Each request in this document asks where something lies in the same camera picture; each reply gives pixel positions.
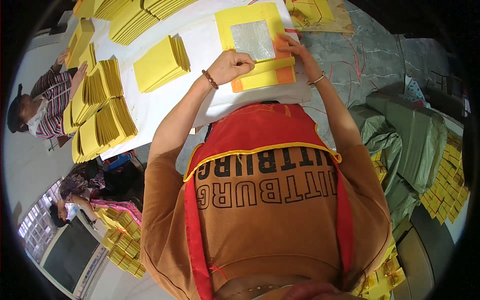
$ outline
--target brown t-shirt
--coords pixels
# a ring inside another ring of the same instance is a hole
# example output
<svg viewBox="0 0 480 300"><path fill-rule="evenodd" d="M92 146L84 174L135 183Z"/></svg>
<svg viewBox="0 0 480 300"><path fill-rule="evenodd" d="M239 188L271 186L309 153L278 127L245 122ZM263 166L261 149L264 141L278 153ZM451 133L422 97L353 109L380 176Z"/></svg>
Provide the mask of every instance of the brown t-shirt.
<svg viewBox="0 0 480 300"><path fill-rule="evenodd" d="M353 214L352 273L371 272L391 237L387 203L363 145L342 154L340 170ZM337 282L335 166L329 154L291 147L232 155L195 173L207 265L227 279L302 275ZM147 167L141 258L154 280L177 299L198 299L186 242L184 185L172 157ZM227 279L212 274L217 291Z"/></svg>

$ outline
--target lips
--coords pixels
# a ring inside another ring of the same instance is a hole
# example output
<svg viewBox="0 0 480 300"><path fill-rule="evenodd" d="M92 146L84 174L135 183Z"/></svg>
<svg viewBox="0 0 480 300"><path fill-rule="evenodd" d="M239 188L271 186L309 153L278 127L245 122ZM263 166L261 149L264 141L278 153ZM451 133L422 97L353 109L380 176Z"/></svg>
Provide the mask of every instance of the lips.
<svg viewBox="0 0 480 300"><path fill-rule="evenodd" d="M281 300L310 300L325 293L339 293L332 284L307 280L294 284L281 298Z"/></svg>

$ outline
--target red apron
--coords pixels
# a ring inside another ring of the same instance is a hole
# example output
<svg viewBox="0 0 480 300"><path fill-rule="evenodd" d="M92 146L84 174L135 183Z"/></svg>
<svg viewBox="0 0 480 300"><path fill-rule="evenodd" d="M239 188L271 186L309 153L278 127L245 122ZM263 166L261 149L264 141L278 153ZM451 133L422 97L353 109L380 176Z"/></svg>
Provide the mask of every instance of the red apron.
<svg viewBox="0 0 480 300"><path fill-rule="evenodd" d="M338 174L336 236L340 245L343 278L351 270L353 219L338 168L341 156L322 142L316 129L315 122L298 104L251 104L213 123L208 140L194 149L183 179L185 227L193 278L201 300L213 300L213 289L200 231L194 175L202 164L229 155L254 154L296 146L317 148L330 153Z"/></svg>

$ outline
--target table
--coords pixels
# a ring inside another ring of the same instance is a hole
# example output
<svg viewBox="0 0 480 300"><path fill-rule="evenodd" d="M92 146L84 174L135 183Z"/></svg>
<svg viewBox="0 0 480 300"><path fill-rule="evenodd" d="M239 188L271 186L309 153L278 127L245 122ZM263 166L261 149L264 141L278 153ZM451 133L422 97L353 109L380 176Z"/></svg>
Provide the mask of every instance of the table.
<svg viewBox="0 0 480 300"><path fill-rule="evenodd" d="M294 28L283 0L259 2L275 2L284 27ZM152 141L163 118L182 99L195 79L202 75L202 69L207 69L222 52L214 13L247 3L248 1L242 0L198 0L168 19L158 22L128 46L115 44L108 39L108 21L92 20L95 34L91 42L95 44L96 60L119 60L125 101L138 129L138 134L133 139L102 153L100 157L103 160ZM138 91L133 63L169 34L183 40L191 72L151 93L141 94ZM296 34L289 35L298 40ZM279 84L241 93L233 93L229 84L220 86L202 103L193 127L214 122L252 102L274 99L280 103L291 104L310 101L312 93L307 85L304 66L299 59L296 59L295 72L297 82L293 84Z"/></svg>

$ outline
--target brown bead bracelet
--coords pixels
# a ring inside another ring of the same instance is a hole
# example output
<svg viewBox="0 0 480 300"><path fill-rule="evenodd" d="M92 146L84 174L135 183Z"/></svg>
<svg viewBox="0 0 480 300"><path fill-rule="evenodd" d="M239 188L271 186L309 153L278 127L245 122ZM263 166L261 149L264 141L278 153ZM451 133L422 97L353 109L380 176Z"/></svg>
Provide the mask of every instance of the brown bead bracelet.
<svg viewBox="0 0 480 300"><path fill-rule="evenodd" d="M205 77L208 79L208 82L213 86L214 89L218 89L218 85L215 83L215 81L213 81L212 77L210 76L210 74L205 71L205 70L202 70L202 74L205 75Z"/></svg>

